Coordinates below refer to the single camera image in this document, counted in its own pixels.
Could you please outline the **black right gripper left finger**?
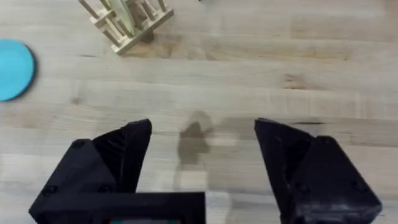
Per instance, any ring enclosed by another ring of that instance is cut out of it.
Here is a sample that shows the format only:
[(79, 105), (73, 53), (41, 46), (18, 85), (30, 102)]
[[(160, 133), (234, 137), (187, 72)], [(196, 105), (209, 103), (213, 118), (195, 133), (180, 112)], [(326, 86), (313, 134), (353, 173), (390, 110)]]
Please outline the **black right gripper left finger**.
[(117, 194), (133, 194), (152, 135), (149, 119), (71, 143), (34, 200), (35, 222), (107, 222)]

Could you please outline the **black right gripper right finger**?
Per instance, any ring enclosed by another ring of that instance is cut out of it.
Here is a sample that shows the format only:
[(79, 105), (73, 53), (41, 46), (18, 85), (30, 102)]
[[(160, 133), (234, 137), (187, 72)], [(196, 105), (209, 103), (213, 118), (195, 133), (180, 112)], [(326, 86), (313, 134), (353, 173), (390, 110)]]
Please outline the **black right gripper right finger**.
[(382, 202), (331, 136), (258, 118), (254, 130), (283, 224), (368, 224)]

